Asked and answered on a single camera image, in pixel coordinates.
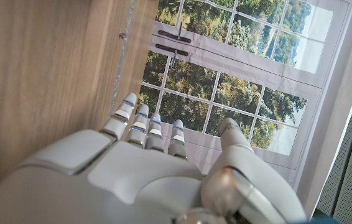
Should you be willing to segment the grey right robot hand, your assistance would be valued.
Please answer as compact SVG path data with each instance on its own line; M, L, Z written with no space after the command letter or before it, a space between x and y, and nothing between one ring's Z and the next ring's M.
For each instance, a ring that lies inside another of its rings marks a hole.
M305 223L296 193L255 155L235 120L219 127L207 175L188 160L183 124L128 94L100 131L37 151L0 183L0 223Z

